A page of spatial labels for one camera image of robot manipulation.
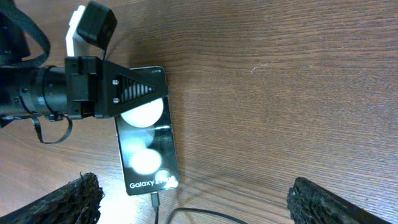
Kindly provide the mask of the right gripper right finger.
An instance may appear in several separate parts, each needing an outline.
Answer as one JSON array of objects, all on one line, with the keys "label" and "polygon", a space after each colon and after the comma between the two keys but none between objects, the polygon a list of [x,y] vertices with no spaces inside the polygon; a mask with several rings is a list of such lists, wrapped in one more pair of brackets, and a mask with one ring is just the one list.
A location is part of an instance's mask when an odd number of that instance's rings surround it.
[{"label": "right gripper right finger", "polygon": [[287,195],[295,223],[389,224],[304,177],[297,177]]}]

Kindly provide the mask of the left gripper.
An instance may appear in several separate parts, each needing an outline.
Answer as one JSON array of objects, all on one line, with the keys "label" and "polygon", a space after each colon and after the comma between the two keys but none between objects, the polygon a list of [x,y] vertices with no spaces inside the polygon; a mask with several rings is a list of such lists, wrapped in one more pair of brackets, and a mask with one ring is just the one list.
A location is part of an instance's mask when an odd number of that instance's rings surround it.
[{"label": "left gripper", "polygon": [[168,95],[159,66],[128,69],[98,57],[65,58],[70,119],[112,118]]}]

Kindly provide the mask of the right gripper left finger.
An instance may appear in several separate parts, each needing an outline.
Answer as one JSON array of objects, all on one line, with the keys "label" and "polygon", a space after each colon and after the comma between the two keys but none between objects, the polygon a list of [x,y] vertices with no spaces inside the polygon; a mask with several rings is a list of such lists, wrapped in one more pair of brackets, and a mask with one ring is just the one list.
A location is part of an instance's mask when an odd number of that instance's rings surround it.
[{"label": "right gripper left finger", "polygon": [[1,223],[97,223],[104,197],[98,178],[82,174],[57,190],[1,217]]}]

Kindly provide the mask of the black smartphone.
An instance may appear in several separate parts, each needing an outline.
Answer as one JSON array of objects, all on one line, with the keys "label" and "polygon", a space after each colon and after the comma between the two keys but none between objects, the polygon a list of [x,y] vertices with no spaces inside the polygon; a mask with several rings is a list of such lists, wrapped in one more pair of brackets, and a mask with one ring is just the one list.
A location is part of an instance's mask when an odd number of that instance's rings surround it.
[{"label": "black smartphone", "polygon": [[179,174],[167,95],[114,117],[129,196],[178,187]]}]

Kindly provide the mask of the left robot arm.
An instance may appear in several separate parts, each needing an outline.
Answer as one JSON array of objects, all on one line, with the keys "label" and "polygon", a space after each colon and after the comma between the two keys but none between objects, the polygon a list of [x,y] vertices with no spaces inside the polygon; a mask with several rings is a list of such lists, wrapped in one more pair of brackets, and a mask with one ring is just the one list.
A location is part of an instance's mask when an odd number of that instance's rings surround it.
[{"label": "left robot arm", "polygon": [[112,118],[168,93],[161,67],[129,69],[91,56],[48,66],[50,41],[13,1],[1,2],[1,125],[15,120]]}]

